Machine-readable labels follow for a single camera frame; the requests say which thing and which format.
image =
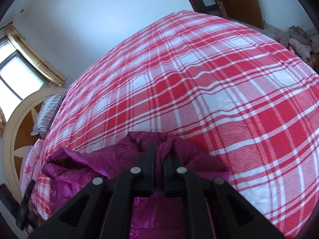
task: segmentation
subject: window pane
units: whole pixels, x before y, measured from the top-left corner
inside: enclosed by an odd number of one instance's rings
[[[15,47],[10,41],[6,40],[0,44],[0,63],[5,60],[9,55],[15,52]]]
[[[44,82],[18,57],[13,57],[0,70],[0,75],[22,99],[44,85]]]
[[[12,112],[21,102],[17,96],[0,80],[0,107],[5,119],[8,121]]]

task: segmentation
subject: curtain rod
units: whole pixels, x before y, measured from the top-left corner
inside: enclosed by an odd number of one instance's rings
[[[7,27],[8,25],[12,24],[13,22],[8,23],[7,25],[4,25],[2,28],[0,28],[0,30],[2,30],[3,28]]]

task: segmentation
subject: plaid bedsheet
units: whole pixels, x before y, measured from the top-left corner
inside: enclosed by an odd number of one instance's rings
[[[92,152],[129,131],[177,134],[231,168],[230,183],[287,238],[318,201],[319,76],[274,40],[183,11],[125,40],[67,91],[45,143]],[[37,208],[50,216],[49,179]]]

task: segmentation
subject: pile of clothes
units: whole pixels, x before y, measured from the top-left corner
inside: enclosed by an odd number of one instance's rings
[[[314,70],[319,69],[319,45],[315,44],[302,28],[290,27],[288,31],[280,33],[278,41]]]

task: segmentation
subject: window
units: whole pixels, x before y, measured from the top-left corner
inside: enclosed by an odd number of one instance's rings
[[[6,120],[23,99],[48,83],[9,40],[0,40],[0,107]]]

